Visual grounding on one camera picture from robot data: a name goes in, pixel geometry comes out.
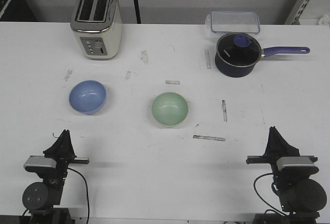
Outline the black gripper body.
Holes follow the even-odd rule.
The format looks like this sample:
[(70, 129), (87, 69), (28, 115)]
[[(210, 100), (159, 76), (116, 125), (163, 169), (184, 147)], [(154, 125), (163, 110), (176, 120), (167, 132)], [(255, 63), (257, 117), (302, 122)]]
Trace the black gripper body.
[(318, 160), (315, 156), (280, 157), (248, 156), (247, 164), (311, 165)]
[(55, 172), (53, 173), (53, 178), (57, 179), (59, 183), (64, 183), (68, 175), (68, 168), (70, 164), (89, 164), (89, 158), (73, 158), (73, 159), (63, 159), (57, 160), (55, 167)]

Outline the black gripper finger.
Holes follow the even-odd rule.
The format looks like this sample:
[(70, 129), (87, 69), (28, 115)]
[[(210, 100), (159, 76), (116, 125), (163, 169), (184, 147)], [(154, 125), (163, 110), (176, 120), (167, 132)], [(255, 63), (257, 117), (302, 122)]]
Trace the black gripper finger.
[(265, 157), (270, 157), (271, 153), (273, 152), (273, 133), (274, 133), (274, 128), (275, 127), (270, 127), (269, 128), (269, 134), (268, 134), (268, 140), (267, 140), (267, 145), (266, 149), (264, 152)]
[(291, 146), (287, 141), (282, 137), (276, 127), (273, 127), (274, 132), (274, 148), (276, 153), (282, 157), (298, 157), (300, 156), (299, 149)]
[(67, 158), (76, 158), (76, 154), (74, 152), (74, 149), (73, 149), (73, 145), (72, 145), (72, 141), (71, 141), (71, 136), (70, 136), (70, 131), (69, 130), (66, 130), (65, 131), (65, 142), (66, 142), (66, 152), (67, 152), (67, 155), (66, 157)]
[(55, 143), (43, 152), (44, 156), (50, 158), (63, 158), (65, 152), (65, 136), (66, 130), (63, 130)]

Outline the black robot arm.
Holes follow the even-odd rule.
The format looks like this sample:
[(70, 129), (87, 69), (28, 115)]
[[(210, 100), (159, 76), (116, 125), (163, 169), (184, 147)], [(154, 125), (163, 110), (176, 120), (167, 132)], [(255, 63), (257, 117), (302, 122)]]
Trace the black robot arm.
[(279, 198), (281, 209), (270, 206), (256, 214), (253, 223), (316, 223), (319, 211), (327, 204), (324, 188), (311, 175), (319, 172), (315, 156), (302, 156), (289, 145), (275, 127), (270, 127), (265, 152), (248, 156), (247, 164), (269, 164), (271, 189)]
[(29, 185), (22, 195), (22, 203), (31, 214), (29, 223), (76, 223), (69, 209), (59, 207), (68, 170), (82, 175), (69, 168), (70, 164), (89, 164), (89, 159), (76, 156), (69, 130), (63, 130), (42, 156), (30, 156), (24, 163), (27, 172), (42, 179)]

